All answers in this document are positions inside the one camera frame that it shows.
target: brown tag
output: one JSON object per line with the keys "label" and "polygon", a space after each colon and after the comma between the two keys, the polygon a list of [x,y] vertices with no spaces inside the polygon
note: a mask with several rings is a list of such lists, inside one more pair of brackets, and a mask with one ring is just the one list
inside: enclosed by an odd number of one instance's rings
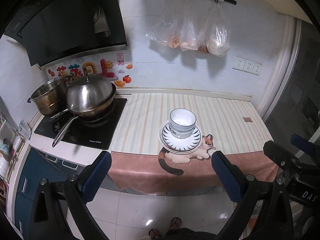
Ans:
{"label": "brown tag", "polygon": [[250,117],[243,117],[243,120],[245,122],[252,122],[251,118]]}

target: person's foot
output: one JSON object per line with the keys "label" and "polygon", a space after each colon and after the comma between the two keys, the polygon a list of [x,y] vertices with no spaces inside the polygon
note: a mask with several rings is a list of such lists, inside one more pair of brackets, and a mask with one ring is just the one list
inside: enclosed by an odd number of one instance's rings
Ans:
{"label": "person's foot", "polygon": [[157,229],[151,229],[149,231],[149,236],[152,238],[152,239],[160,239],[161,238],[161,234],[160,232],[157,230]]}
{"label": "person's foot", "polygon": [[180,218],[174,217],[170,222],[169,230],[170,229],[179,229],[181,227],[181,223],[182,222],[181,222]]}

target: cabinet handle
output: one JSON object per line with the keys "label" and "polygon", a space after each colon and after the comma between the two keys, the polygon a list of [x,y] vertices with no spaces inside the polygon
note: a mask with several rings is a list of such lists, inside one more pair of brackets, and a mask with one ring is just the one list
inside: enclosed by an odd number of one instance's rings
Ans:
{"label": "cabinet handle", "polygon": [[22,233],[22,223],[21,223],[20,220],[19,220],[19,227],[20,227],[20,233],[23,234],[23,233]]}
{"label": "cabinet handle", "polygon": [[25,193],[26,191],[26,187],[27,187],[27,183],[28,183],[28,179],[26,177],[24,177],[24,183],[23,183],[23,188],[22,188],[22,193]]}
{"label": "cabinet handle", "polygon": [[72,168],[72,167],[70,167],[70,166],[68,166],[68,165],[65,165],[65,164],[63,164],[64,163],[64,161],[62,161],[62,166],[65,166],[65,167],[67,167],[67,168],[69,168],[69,169],[72,169],[72,170],[77,170],[78,169],[78,165],[75,167],[75,168]]}
{"label": "cabinet handle", "polygon": [[48,156],[50,156],[50,155],[48,155],[48,154],[45,155],[45,158],[46,158],[48,161],[53,162],[53,163],[57,163],[57,162],[58,162],[58,158],[56,158],[55,160],[52,160],[52,159],[48,158]]}

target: range hood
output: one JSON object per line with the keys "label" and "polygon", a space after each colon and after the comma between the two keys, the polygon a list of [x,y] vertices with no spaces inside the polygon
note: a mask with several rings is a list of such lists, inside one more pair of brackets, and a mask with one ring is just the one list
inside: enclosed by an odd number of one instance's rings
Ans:
{"label": "range hood", "polygon": [[41,68],[90,54],[127,49],[118,0],[28,0],[5,35]]}

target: white tile floor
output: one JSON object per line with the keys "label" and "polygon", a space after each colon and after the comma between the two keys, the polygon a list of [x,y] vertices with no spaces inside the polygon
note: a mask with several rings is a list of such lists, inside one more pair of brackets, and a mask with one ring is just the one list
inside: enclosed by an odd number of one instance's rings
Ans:
{"label": "white tile floor", "polygon": [[[110,240],[149,239],[151,228],[164,235],[173,217],[181,218],[182,227],[217,234],[233,212],[226,192],[169,197],[100,188],[87,207]],[[67,221],[73,235],[83,239],[69,212]]]}

